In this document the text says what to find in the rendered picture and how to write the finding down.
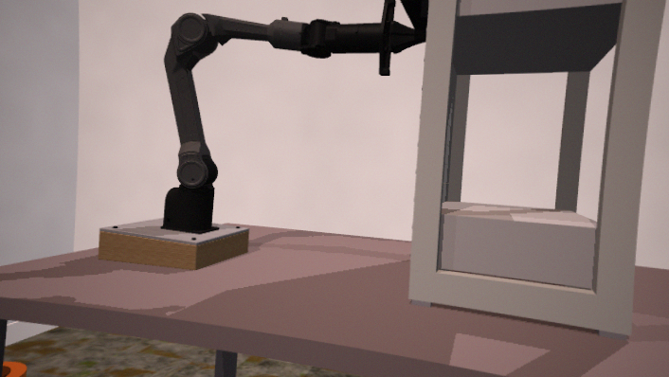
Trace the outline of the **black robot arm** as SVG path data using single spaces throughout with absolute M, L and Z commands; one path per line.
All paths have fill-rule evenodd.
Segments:
M 357 42 L 360 24 L 322 19 L 308 24 L 281 17 L 266 25 L 208 13 L 202 15 L 205 19 L 189 12 L 177 19 L 171 26 L 172 35 L 164 57 L 180 140 L 176 175 L 181 184 L 166 195 L 160 228 L 194 234 L 220 227 L 212 226 L 215 190 L 212 183 L 217 179 L 218 168 L 206 144 L 192 68 L 213 53 L 218 43 L 224 45 L 230 39 L 267 41 L 274 48 L 301 51 L 303 55 L 319 59 L 329 58 L 331 53 L 360 53 Z

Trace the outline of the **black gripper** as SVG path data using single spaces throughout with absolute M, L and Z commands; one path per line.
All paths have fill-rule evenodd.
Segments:
M 390 76 L 391 52 L 397 54 L 411 46 L 425 43 L 425 31 L 393 21 L 395 6 L 395 0 L 385 0 L 381 23 L 360 24 L 358 29 L 359 52 L 379 53 L 380 76 Z

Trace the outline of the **grey rectangular frame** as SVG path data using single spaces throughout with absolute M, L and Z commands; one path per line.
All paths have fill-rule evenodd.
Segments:
M 666 0 L 400 1 L 425 31 L 411 304 L 527 317 L 626 341 Z M 596 222 L 576 213 L 588 85 L 614 45 Z M 558 72 L 569 73 L 555 209 L 509 217 L 499 205 L 461 202 L 470 76 Z

